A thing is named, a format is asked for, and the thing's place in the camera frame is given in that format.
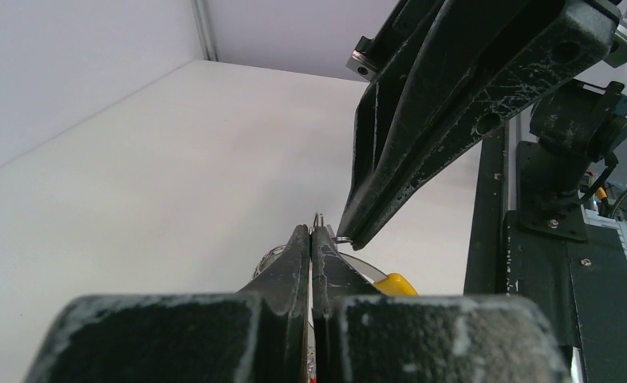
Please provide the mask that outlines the left aluminium frame post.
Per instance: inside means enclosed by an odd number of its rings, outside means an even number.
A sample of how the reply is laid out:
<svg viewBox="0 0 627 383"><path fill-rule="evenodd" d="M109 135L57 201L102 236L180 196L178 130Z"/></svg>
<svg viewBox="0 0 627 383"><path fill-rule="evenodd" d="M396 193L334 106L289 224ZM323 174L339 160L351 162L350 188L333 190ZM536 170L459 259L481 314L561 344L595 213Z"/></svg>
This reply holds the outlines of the left aluminium frame post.
<svg viewBox="0 0 627 383"><path fill-rule="evenodd" d="M191 0L199 44L206 61L219 61L219 51L207 0Z"/></svg>

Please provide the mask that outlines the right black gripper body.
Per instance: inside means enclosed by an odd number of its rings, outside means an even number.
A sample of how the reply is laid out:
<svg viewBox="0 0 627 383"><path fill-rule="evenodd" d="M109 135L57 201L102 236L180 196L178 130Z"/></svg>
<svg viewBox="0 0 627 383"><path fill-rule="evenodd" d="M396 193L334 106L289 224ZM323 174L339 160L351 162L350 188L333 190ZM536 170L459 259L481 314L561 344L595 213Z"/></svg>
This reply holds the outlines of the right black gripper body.
<svg viewBox="0 0 627 383"><path fill-rule="evenodd" d="M374 38L360 37L346 67L371 81L420 24L438 13L442 4L436 0L400 0Z"/></svg>

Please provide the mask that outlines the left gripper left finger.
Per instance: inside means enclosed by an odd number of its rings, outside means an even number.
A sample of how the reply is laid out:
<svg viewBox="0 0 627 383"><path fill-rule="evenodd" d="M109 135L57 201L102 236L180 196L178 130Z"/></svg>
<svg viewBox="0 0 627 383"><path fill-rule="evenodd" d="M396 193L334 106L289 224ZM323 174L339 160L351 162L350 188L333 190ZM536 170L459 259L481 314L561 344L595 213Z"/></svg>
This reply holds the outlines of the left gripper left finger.
<svg viewBox="0 0 627 383"><path fill-rule="evenodd" d="M56 317L28 382L302 382L310 230L225 294L106 294Z"/></svg>

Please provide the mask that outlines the keyring with yellow handle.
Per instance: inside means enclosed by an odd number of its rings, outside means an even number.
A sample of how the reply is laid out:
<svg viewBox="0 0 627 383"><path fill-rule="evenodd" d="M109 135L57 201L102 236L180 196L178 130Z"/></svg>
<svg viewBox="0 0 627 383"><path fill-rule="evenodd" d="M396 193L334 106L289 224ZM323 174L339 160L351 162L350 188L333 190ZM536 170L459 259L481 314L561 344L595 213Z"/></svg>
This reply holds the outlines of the keyring with yellow handle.
<svg viewBox="0 0 627 383"><path fill-rule="evenodd" d="M324 215L322 213L316 213L313 219L314 227L326 227L326 230L329 232L332 240L335 242L335 246L344 243L351 243L351 240L347 237L336 236L335 230L330 224L325 224ZM252 274L250 280L254 280L260 274L264 272L267 268L271 266L284 251L286 245L282 244L270 249L266 252L261 258L260 262L254 269L254 273ZM360 259L354 255L349 255L344 252L339 252L340 256L360 275L363 276L368 282L371 282L379 291L383 294L387 294L390 296L416 296L418 292L412 286L412 284L401 274L399 273L385 273L379 268L375 267L371 263L366 262L363 259ZM315 349L315 332L314 332L314 322L313 315L311 314L311 310L313 308L313 287L312 285L308 286L308 295L307 298L307 327L306 327L306 376L304 378L304 382L316 383L317 382L317 366L316 366L316 349Z"/></svg>

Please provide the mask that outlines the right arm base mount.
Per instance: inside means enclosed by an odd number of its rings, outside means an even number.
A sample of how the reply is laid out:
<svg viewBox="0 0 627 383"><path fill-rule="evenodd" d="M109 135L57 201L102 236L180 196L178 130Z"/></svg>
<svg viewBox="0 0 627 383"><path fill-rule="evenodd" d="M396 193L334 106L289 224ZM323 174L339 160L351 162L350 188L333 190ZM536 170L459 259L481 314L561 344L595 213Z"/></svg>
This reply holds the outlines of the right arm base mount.
<svg viewBox="0 0 627 383"><path fill-rule="evenodd" d="M517 213L538 235L584 243L582 208L618 165L614 150L627 138L625 85L571 80L531 110L534 143L518 145Z"/></svg>

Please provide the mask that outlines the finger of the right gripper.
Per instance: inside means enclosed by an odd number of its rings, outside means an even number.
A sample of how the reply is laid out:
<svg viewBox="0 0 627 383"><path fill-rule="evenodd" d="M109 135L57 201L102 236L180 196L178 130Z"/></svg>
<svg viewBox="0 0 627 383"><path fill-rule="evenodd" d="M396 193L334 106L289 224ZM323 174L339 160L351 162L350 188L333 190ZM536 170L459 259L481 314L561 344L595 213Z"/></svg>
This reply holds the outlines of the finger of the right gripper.
<svg viewBox="0 0 627 383"><path fill-rule="evenodd" d="M482 2L443 1L369 82L355 112L341 236L369 243L424 185L418 170L471 102L482 52Z"/></svg>
<svg viewBox="0 0 627 383"><path fill-rule="evenodd" d="M432 159L419 168L424 184L529 105L603 60L621 19L615 1L480 2L479 85Z"/></svg>

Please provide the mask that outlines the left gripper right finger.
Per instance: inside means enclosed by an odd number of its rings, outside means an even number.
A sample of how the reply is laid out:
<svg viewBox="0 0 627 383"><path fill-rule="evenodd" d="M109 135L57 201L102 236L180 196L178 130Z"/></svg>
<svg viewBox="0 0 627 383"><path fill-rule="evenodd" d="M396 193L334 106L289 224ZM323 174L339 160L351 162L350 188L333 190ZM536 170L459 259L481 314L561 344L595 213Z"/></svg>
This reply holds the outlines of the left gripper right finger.
<svg viewBox="0 0 627 383"><path fill-rule="evenodd" d="M568 382L550 323L504 295L388 296L312 231L320 382Z"/></svg>

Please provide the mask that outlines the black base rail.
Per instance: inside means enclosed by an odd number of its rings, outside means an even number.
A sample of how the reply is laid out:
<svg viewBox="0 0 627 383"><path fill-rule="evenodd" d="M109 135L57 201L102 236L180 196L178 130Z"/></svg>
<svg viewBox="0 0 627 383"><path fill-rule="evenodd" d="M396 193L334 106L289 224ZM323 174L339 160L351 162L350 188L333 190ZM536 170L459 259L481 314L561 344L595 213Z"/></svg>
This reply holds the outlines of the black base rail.
<svg viewBox="0 0 627 383"><path fill-rule="evenodd" d="M627 382L627 226L578 212L586 238L520 220L519 167L533 144L523 112L483 140L463 291L518 295L549 319L576 382Z"/></svg>

